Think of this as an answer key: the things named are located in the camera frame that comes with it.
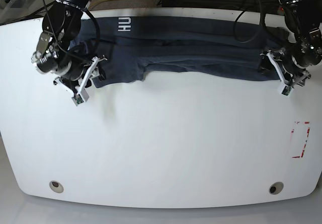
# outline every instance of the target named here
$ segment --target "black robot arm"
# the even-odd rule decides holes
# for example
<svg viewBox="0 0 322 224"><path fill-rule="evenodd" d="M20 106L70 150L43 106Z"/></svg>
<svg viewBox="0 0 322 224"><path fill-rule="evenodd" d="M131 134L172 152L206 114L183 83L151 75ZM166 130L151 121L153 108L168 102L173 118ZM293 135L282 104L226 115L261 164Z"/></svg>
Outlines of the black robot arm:
<svg viewBox="0 0 322 224"><path fill-rule="evenodd" d="M59 77L54 84L61 84L70 91L76 105L88 99L84 87L88 87L93 77L103 77L104 73L93 67L101 60L96 57L96 49L100 40L100 28L96 19L88 11L91 0L55 0L47 10L42 23L40 35L32 63L40 73L52 72ZM81 29L81 17L86 13L96 27L96 39L91 52L85 52L82 45L70 48L70 42L76 38ZM85 86L78 80L89 73Z"/></svg>
<svg viewBox="0 0 322 224"><path fill-rule="evenodd" d="M292 48L294 63L306 68L322 60L322 0L279 0L285 22L295 35L297 44Z"/></svg>

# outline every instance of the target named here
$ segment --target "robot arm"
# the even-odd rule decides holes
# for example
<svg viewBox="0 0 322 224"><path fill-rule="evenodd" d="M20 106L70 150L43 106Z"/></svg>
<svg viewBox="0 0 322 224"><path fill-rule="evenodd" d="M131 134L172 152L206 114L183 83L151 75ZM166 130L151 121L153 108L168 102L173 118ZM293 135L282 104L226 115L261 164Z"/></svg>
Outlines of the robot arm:
<svg viewBox="0 0 322 224"><path fill-rule="evenodd" d="M52 72L59 77L54 84L69 89L76 105L87 101L85 87L91 83L89 79L103 77L97 67L102 59L96 57L95 51L100 39L100 29L92 14L87 10L91 0L55 0L46 12L42 23L36 52L32 56L32 64L40 73ZM69 48L70 42L76 38L81 29L81 17L86 13L93 20L97 38L92 52L84 53L82 45Z"/></svg>
<svg viewBox="0 0 322 224"><path fill-rule="evenodd" d="M279 0L285 12L286 25L296 38L296 43L285 42L280 49L267 49L266 59L281 79L280 93L290 95L294 85L304 86L310 78L306 68L317 65L322 60L322 37L319 25L322 22L321 0ZM98 62L104 56L96 56L100 40L100 29L87 10L91 0L55 0L46 12L37 50L32 63L40 73L52 72L58 77L55 85L68 90L76 105L89 98L85 87L91 85L89 79L100 77L104 72ZM96 42L91 52L85 53L82 45L70 48L70 42L81 29L81 17L86 13L96 26Z"/></svg>

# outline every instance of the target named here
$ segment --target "cable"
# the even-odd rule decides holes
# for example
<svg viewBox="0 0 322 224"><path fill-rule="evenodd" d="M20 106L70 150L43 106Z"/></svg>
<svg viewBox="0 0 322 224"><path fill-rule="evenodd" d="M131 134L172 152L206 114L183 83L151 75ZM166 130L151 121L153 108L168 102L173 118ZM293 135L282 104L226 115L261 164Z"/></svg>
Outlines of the cable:
<svg viewBox="0 0 322 224"><path fill-rule="evenodd" d="M56 37L56 34L55 34L55 32L54 32L54 28L52 27L52 23L51 23L51 20L50 20L50 18L49 18L49 13L48 13L48 9L47 9L47 6L46 6L46 2L45 2L45 0L42 0L42 2L44 3L44 7L45 7L46 15L47 15L47 18L48 18L48 21L49 21L50 29L51 29L51 31L52 31L52 33L53 33L53 36L54 36L54 38L55 38L55 40L56 40L56 42L57 42L58 48L59 48L61 51L63 51L65 54L69 55L70 57L73 57L73 58L78 59L78 60L80 60L80 61L86 61L86 62L88 62L88 63L91 63L92 61L84 60L83 58L78 57L77 55L74 55L74 54L68 53L68 51L64 50L64 49L59 45L59 41L58 41L58 39L57 39L57 37Z"/></svg>
<svg viewBox="0 0 322 224"><path fill-rule="evenodd" d="M287 6L283 6L282 9L284 10L284 16L285 16L285 18L287 18L286 11L292 16L292 20L296 24L297 33L300 34L300 25L301 24L300 24L299 19L295 15L295 13L291 9L289 9Z"/></svg>
<svg viewBox="0 0 322 224"><path fill-rule="evenodd" d="M95 39L95 44L94 44L94 47L93 49L91 50L91 53L90 54L95 54L97 48L99 47L99 44L100 44L100 39L101 39L101 31L100 31L100 26L99 24L97 23L97 20L94 18L93 14L91 14L90 11L86 10L85 13L89 16L89 18L93 21L94 25L95 25L95 28L96 28L96 39Z"/></svg>
<svg viewBox="0 0 322 224"><path fill-rule="evenodd" d="M269 29L266 27L266 24L263 24L263 28L265 30L265 32L268 34L268 36L270 36L270 39L275 42L277 45L283 47L285 45L285 42L283 40L281 40L280 38L278 38L277 36L275 36L271 31L269 31Z"/></svg>
<svg viewBox="0 0 322 224"><path fill-rule="evenodd" d="M109 1L115 1L115 0L99 0L96 1L94 3L92 3L89 7L89 10L92 10L93 8L95 8L98 4L104 3L104 2L109 2Z"/></svg>
<svg viewBox="0 0 322 224"><path fill-rule="evenodd" d="M257 29L256 33L253 35L252 38L250 38L248 40L245 40L245 41L242 41L242 40L237 39L237 36L236 36L236 25L237 25L237 22L241 18L241 16L249 9L249 7L246 8L244 11L241 12L241 14L236 18L236 20L235 20L235 22L233 24L233 36L234 36L235 40L237 40L240 43L250 43L250 42L252 42L253 40L255 40L259 36L259 34L262 31L262 28L264 27L264 24L265 24L265 14L264 14L264 10L263 10L262 1L261 0L258 0L258 3L259 3L259 7L260 7L260 23L258 25L258 29Z"/></svg>

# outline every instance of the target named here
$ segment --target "hole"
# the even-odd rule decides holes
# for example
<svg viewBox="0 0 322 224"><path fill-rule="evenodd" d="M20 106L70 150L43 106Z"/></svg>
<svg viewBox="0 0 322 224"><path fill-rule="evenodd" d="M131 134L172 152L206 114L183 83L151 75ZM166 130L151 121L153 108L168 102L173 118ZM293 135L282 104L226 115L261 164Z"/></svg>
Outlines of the hole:
<svg viewBox="0 0 322 224"><path fill-rule="evenodd" d="M49 183L49 187L50 187L50 189L52 191L54 191L54 192L56 192L58 194L60 194L60 193L62 193L64 191L63 186L57 181L51 181Z"/></svg>
<svg viewBox="0 0 322 224"><path fill-rule="evenodd" d="M279 193L281 193L281 191L284 188L284 184L282 182L276 182L275 184L273 184L270 188L269 188L269 192L272 195L277 195Z"/></svg>
<svg viewBox="0 0 322 224"><path fill-rule="evenodd" d="M271 187L271 189L270 189L270 193L271 193L271 194L273 194L275 191L276 191L276 187L274 187L274 186L273 186L273 187Z"/></svg>
<svg viewBox="0 0 322 224"><path fill-rule="evenodd" d="M56 188L58 188L59 184L57 182L52 182L52 185Z"/></svg>

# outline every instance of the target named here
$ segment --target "metal bracket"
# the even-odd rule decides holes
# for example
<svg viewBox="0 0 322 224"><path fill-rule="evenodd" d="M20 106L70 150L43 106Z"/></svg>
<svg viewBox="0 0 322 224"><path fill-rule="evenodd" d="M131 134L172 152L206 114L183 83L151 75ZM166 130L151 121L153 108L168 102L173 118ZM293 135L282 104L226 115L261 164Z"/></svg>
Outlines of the metal bracket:
<svg viewBox="0 0 322 224"><path fill-rule="evenodd" d="M40 59L40 56L42 56L46 52L50 38L51 38L51 35L46 32L42 32L40 34L38 45L37 45L37 51L39 51L41 55L39 55L38 59Z"/></svg>
<svg viewBox="0 0 322 224"><path fill-rule="evenodd" d="M62 81L60 77L57 77L54 80L55 85L60 85L62 86L66 91L68 91L71 95L72 95L72 100L75 103L76 106L78 106L81 103L86 102L90 97L87 93L87 91L85 90L85 87L87 85L87 82L90 79L96 78L98 77L99 74L99 70L97 68L97 64L99 62L101 62L102 60L107 60L104 56L103 58L98 58L98 57L94 57L92 58L93 63L91 64L91 66L88 68L88 70L85 73L85 76L82 80L82 83L80 84L79 87L76 87L77 93L74 94L74 92L72 91L72 89L70 89L68 86L66 86Z"/></svg>
<svg viewBox="0 0 322 224"><path fill-rule="evenodd" d="M311 39L311 49L316 49L318 54L322 54L322 34L321 30L319 28L313 29L310 33L310 39Z"/></svg>
<svg viewBox="0 0 322 224"><path fill-rule="evenodd" d="M279 64L274 60L273 54L268 52L267 57L269 58L271 64L274 66L279 78L281 79L281 84L277 89L279 94L289 97L292 94L294 87L290 86L289 82L285 79L282 69L280 68Z"/></svg>

